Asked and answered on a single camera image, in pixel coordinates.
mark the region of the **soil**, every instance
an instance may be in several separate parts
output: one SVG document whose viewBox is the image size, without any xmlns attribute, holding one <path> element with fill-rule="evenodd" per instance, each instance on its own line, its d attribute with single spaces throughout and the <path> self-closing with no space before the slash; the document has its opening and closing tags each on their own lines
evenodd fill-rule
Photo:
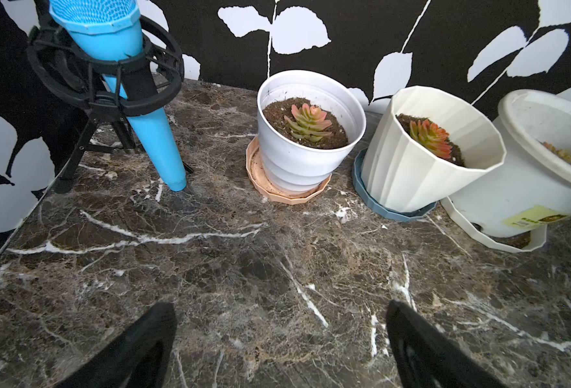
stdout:
<svg viewBox="0 0 571 388">
<path fill-rule="evenodd" d="M 298 108 L 300 108 L 305 103 L 311 105 L 311 102 L 308 99 L 300 97 L 288 98 L 284 101 L 275 101 L 274 103 L 264 108 L 264 117 L 266 120 L 268 120 L 268 123 L 272 125 L 272 127 L 276 129 L 276 131 L 278 131 L 281 135 L 287 137 L 292 142 L 304 145 L 305 147 L 317 148 L 320 150 L 334 150 L 349 144 L 346 131 L 341 126 L 341 124 L 339 124 L 336 117 L 329 111 L 325 111 L 326 119 L 330 120 L 333 124 L 325 129 L 325 131 L 332 132 L 333 136 L 324 138 L 317 143 L 312 143 L 309 140 L 299 140 L 292 136 L 290 134 L 290 128 L 287 125 L 287 121 L 285 121 L 283 116 L 286 115 L 292 121 L 294 121 L 294 116 L 291 114 L 291 106 L 296 105 Z"/>
<path fill-rule="evenodd" d="M 477 225 L 474 222 L 472 222 L 471 224 L 479 232 L 482 231 L 481 226 Z M 530 232 L 524 232 L 524 233 L 521 233 L 519 235 L 515 235 L 512 237 L 492 237 L 492 236 L 488 236 L 488 237 L 492 238 L 493 240 L 495 240 L 498 243 L 510 245 L 510 246 L 513 246 L 514 248 L 518 248 L 518 249 L 523 249 L 525 246 L 529 245 L 529 243 L 531 242 L 531 233 Z"/>
<path fill-rule="evenodd" d="M 395 116 L 399 123 L 401 124 L 402 128 L 404 128 L 404 130 L 406 131 L 406 133 L 408 134 L 408 136 L 410 136 L 410 122 L 411 121 L 415 121 L 417 122 L 418 120 L 429 120 L 427 118 L 424 117 L 413 117 L 413 116 L 409 116 L 409 115 L 405 115 L 405 114 L 400 114 L 400 115 L 396 115 Z M 449 139 L 449 137 L 447 137 L 447 143 L 449 145 L 451 145 L 451 158 L 450 159 L 445 159 L 446 161 L 455 164 L 456 166 L 460 166 L 460 167 L 466 167 L 464 165 L 464 159 L 462 159 L 462 152 L 460 152 L 460 147 L 458 147 L 456 144 L 453 144 L 451 142 L 451 140 Z"/>
</svg>

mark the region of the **blue microphone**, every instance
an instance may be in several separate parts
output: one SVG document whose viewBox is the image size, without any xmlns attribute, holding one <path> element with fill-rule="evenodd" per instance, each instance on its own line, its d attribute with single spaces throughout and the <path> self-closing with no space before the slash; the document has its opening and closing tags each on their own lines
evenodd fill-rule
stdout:
<svg viewBox="0 0 571 388">
<path fill-rule="evenodd" d="M 141 12 L 136 0 L 50 0 L 50 15 L 92 58 L 119 61 L 143 50 Z M 116 89 L 116 76 L 103 78 L 112 91 Z M 119 95 L 127 98 L 123 86 L 120 85 Z M 164 109 L 127 120 L 163 182 L 173 191 L 186 187 L 186 172 Z"/>
</svg>

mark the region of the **white plant pot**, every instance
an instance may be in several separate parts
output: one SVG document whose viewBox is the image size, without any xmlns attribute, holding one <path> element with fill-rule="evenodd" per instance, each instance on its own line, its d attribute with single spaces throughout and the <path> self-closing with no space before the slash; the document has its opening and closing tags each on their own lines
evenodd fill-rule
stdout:
<svg viewBox="0 0 571 388">
<path fill-rule="evenodd" d="M 468 167 L 437 158 L 412 139 L 395 118 L 427 117 L 449 132 Z M 452 195 L 503 164 L 505 147 L 494 125 L 466 101 L 439 89 L 398 91 L 380 120 L 363 162 L 367 192 L 397 212 L 414 212 Z"/>
<path fill-rule="evenodd" d="M 264 117 L 267 105 L 303 97 L 330 111 L 346 131 L 349 144 L 334 150 L 317 150 L 292 142 L 276 131 Z M 268 78 L 258 92 L 259 149 L 266 176 L 275 186 L 292 194 L 313 189 L 339 166 L 366 128 L 359 101 L 339 82 L 322 74 L 289 70 Z"/>
<path fill-rule="evenodd" d="M 452 194 L 456 209 L 482 232 L 511 237 L 571 215 L 571 165 L 541 142 L 571 153 L 571 102 L 517 90 L 494 121 L 508 149 L 502 167 Z"/>
</svg>

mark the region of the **microphone grille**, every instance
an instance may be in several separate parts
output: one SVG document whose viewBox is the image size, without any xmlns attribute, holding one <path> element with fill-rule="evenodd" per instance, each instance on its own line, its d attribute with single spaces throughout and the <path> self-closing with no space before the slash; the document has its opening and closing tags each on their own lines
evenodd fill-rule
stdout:
<svg viewBox="0 0 571 388">
<path fill-rule="evenodd" d="M 136 7 L 136 0 L 50 0 L 50 6 L 68 22 L 98 24 L 128 16 Z"/>
</svg>

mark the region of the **cream plant pot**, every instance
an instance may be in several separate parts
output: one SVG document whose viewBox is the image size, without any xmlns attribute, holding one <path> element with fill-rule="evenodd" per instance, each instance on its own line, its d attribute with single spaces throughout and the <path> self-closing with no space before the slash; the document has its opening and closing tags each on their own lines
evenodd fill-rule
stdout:
<svg viewBox="0 0 571 388">
<path fill-rule="evenodd" d="M 412 139 L 395 118 L 426 117 L 449 132 L 467 167 L 437 158 Z M 503 164 L 499 131 L 480 111 L 442 90 L 412 86 L 398 91 L 367 150 L 361 177 L 381 205 L 413 212 L 453 194 Z"/>
<path fill-rule="evenodd" d="M 346 131 L 348 145 L 317 150 L 292 142 L 276 131 L 262 111 L 275 102 L 304 97 L 330 111 Z M 305 70 L 289 70 L 268 78 L 258 92 L 259 149 L 266 176 L 292 194 L 309 191 L 324 181 L 363 137 L 366 117 L 359 101 L 339 82 Z"/>
</svg>

